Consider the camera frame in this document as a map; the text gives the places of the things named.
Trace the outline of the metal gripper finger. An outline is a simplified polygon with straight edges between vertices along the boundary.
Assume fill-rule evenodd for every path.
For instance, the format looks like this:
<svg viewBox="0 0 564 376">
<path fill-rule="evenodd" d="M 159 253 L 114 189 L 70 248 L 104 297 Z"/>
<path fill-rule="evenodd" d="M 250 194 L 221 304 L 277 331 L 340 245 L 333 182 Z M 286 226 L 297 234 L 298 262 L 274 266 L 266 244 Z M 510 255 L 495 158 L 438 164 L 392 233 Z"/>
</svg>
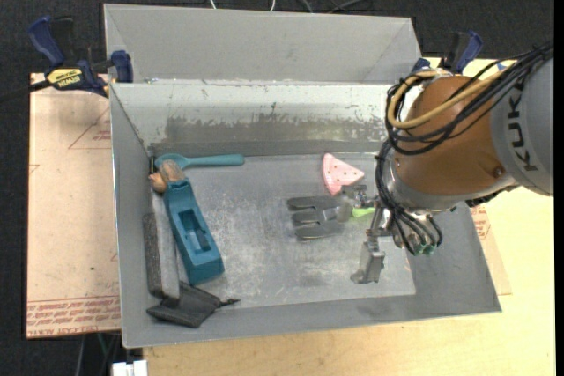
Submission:
<svg viewBox="0 0 564 376">
<path fill-rule="evenodd" d="M 343 186 L 338 193 L 337 201 L 338 221 L 348 221 L 368 214 L 368 196 L 364 185 Z"/>
<path fill-rule="evenodd" d="M 355 284 L 370 284 L 380 281 L 386 254 L 378 241 L 365 241 L 360 250 L 360 265 L 351 275 Z"/>
</svg>

